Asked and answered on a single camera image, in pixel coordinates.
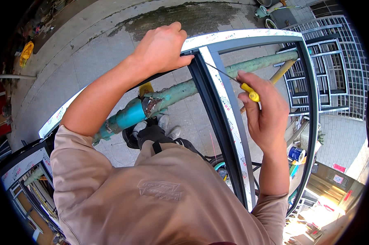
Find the blue paint can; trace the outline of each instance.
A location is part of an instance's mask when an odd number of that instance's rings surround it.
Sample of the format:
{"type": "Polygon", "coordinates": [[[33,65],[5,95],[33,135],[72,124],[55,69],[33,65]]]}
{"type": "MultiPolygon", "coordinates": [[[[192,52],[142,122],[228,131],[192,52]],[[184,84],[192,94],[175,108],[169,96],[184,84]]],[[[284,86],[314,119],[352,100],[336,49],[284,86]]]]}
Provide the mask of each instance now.
{"type": "Polygon", "coordinates": [[[302,148],[292,146],[292,148],[289,150],[288,157],[298,162],[302,162],[303,158],[305,158],[305,154],[306,151],[302,148]]]}

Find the leg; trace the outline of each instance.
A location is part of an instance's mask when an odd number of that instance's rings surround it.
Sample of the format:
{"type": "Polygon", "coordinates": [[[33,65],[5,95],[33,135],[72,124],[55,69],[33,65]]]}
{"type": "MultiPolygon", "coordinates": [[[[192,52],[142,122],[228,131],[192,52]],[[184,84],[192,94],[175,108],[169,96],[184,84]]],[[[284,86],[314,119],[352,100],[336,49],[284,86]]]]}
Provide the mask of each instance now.
{"type": "Polygon", "coordinates": [[[191,150],[192,152],[197,153],[198,155],[200,155],[203,160],[208,161],[199,151],[197,151],[197,149],[194,147],[194,145],[190,141],[182,139],[182,138],[177,138],[177,139],[174,140],[174,143],[183,145],[184,147],[191,150]]]}
{"type": "Polygon", "coordinates": [[[173,140],[165,136],[165,131],[157,125],[153,125],[139,131],[137,140],[140,149],[146,140],[159,143],[173,143],[173,140]]]}

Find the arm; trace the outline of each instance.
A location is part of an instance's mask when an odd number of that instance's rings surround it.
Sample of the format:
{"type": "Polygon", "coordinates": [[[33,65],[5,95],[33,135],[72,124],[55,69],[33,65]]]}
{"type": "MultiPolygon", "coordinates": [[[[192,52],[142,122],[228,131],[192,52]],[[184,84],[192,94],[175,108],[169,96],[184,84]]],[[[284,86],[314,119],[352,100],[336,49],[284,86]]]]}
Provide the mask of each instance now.
{"type": "Polygon", "coordinates": [[[149,30],[133,54],[87,86],[66,110],[60,125],[94,136],[124,93],[146,78],[187,66],[193,55],[179,56],[187,33],[181,24],[149,30]]]}
{"type": "Polygon", "coordinates": [[[270,81],[244,71],[238,72],[237,80],[247,83],[259,94],[262,106],[260,110],[248,93],[239,94],[246,107],[250,136],[264,153],[259,175],[259,200],[286,194],[289,191],[289,169],[284,133],[288,104],[270,81]]]}

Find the screwdriver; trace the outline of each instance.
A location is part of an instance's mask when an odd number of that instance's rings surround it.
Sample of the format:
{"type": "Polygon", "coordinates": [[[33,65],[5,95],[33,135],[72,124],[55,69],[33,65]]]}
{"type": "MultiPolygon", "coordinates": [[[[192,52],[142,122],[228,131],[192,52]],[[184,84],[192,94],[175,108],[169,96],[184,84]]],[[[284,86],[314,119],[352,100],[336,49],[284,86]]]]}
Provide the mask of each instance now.
{"type": "Polygon", "coordinates": [[[250,88],[249,85],[247,85],[246,83],[241,83],[238,80],[234,79],[233,77],[231,77],[230,75],[226,74],[225,72],[217,69],[216,67],[208,64],[205,62],[206,65],[213,67],[214,69],[216,69],[217,71],[221,72],[222,74],[226,75],[227,77],[229,77],[230,79],[232,79],[233,81],[236,81],[237,83],[240,84],[240,88],[243,89],[244,91],[248,92],[248,96],[250,97],[250,99],[254,102],[259,102],[259,95],[256,91],[254,91],[254,89],[250,88]]]}

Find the wall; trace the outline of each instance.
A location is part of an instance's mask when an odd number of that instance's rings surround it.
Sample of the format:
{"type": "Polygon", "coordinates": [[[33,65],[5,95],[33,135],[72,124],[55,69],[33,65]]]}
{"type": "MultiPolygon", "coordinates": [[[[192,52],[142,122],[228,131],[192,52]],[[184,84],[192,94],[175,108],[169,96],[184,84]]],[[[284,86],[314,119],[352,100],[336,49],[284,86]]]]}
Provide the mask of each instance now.
{"type": "Polygon", "coordinates": [[[323,146],[317,153],[317,161],[332,167],[338,164],[346,168],[345,174],[360,182],[365,182],[361,176],[369,162],[367,147],[366,123],[348,119],[342,116],[319,115],[323,146]]]}

